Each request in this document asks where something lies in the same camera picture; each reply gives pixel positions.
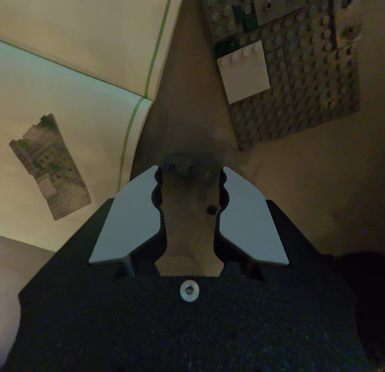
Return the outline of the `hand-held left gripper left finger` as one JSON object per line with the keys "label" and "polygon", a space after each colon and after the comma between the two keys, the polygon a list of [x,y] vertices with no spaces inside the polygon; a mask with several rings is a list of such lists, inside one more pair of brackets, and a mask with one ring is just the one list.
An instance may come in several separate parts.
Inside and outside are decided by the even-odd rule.
{"label": "hand-held left gripper left finger", "polygon": [[152,166],[117,193],[90,264],[122,263],[126,273],[134,276],[141,264],[160,259],[167,248],[161,187],[162,169]]}

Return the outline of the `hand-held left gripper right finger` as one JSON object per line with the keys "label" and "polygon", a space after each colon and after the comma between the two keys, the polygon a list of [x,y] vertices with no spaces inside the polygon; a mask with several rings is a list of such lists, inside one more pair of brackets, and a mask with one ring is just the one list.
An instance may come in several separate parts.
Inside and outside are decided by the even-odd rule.
{"label": "hand-held left gripper right finger", "polygon": [[243,273],[249,263],[289,265],[267,199],[229,167],[223,167],[219,175],[214,253],[224,265],[238,263]]}

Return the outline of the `dark grey brick plate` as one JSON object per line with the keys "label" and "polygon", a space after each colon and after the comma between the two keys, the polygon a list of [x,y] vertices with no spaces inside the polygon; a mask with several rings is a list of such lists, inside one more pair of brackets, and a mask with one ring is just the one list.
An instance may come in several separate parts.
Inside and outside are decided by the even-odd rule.
{"label": "dark grey brick plate", "polygon": [[209,179],[219,175],[222,166],[208,156],[191,156],[183,154],[167,154],[161,161],[163,172],[185,178]]}

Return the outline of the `dark grey studded baseplate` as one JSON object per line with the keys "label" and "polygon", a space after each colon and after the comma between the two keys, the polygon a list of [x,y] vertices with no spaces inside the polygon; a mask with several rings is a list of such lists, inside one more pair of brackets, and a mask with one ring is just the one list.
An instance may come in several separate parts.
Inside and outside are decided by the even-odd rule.
{"label": "dark grey studded baseplate", "polygon": [[241,151],[359,111],[362,0],[201,2],[216,62],[262,41],[270,89],[228,104]]}

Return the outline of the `grey desk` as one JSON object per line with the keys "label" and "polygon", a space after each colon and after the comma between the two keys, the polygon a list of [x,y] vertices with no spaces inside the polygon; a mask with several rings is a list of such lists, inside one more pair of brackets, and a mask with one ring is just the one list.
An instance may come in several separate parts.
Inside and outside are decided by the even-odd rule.
{"label": "grey desk", "polygon": [[[166,153],[207,153],[273,200],[323,253],[384,253],[384,0],[362,0],[361,110],[285,139],[238,149],[210,50],[200,0],[183,0],[155,103],[139,140],[131,177]],[[165,181],[167,237],[161,270],[186,257],[191,270],[217,275],[210,247],[214,185]],[[1,238],[1,366],[16,336],[17,294],[54,252]]]}

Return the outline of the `light grey square tile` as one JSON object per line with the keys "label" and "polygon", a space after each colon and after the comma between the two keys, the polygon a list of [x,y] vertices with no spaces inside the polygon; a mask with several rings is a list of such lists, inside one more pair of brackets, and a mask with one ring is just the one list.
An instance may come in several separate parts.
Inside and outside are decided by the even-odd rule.
{"label": "light grey square tile", "polygon": [[217,59],[228,104],[270,89],[262,41]]}

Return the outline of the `open instruction booklet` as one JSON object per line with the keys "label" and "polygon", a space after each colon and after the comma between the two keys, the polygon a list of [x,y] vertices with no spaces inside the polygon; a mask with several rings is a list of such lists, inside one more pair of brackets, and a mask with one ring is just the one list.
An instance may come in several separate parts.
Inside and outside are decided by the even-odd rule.
{"label": "open instruction booklet", "polygon": [[1,237],[57,251],[131,177],[183,0],[0,0]]}

